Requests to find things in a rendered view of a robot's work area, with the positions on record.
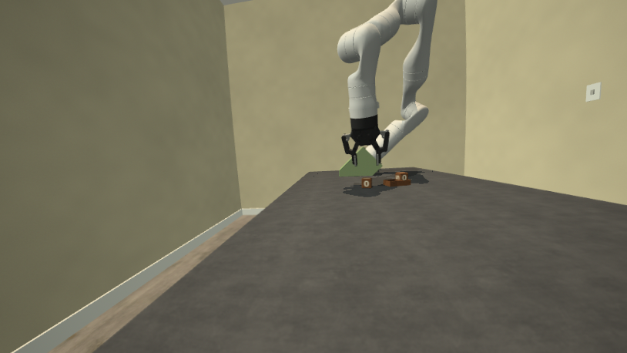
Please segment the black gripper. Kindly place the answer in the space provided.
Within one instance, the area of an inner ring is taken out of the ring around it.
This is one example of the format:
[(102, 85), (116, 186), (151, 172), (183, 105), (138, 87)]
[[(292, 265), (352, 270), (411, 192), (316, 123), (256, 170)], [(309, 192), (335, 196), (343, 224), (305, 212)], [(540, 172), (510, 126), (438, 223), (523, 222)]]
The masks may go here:
[[(383, 131), (383, 130), (378, 129), (377, 115), (367, 117), (367, 118), (361, 118), (361, 119), (350, 118), (350, 124), (351, 124), (351, 133), (343, 134), (341, 139), (344, 145), (345, 153), (350, 154), (352, 156), (352, 164), (357, 166), (356, 152), (359, 146), (372, 145), (372, 147), (376, 151), (377, 166), (379, 166), (379, 163), (381, 163), (381, 154), (383, 152), (387, 152), (389, 136), (390, 136), (389, 130), (386, 129), (385, 131)], [(376, 141), (379, 135), (381, 135), (382, 138), (384, 139), (384, 144), (381, 148), (379, 147)], [(348, 143), (350, 137), (355, 142), (354, 148), (352, 150), (350, 149), (349, 143)]]

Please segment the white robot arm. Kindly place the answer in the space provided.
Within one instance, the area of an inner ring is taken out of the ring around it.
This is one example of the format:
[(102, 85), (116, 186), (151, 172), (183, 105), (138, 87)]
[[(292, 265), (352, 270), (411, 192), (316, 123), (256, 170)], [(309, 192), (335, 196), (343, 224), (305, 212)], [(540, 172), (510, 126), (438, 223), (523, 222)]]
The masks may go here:
[(416, 102), (415, 96), (428, 77), (437, 3), (438, 0), (395, 0), (363, 25), (344, 33), (338, 42), (337, 53), (343, 62), (360, 61), (358, 70), (347, 80), (350, 117), (367, 118), (376, 116), (379, 108), (375, 75), (381, 46), (395, 36), (400, 24), (420, 24), (417, 41), (403, 64), (401, 116), (405, 120), (395, 120), (386, 128), (390, 131), (390, 139), (381, 159), (428, 115), (429, 109)]

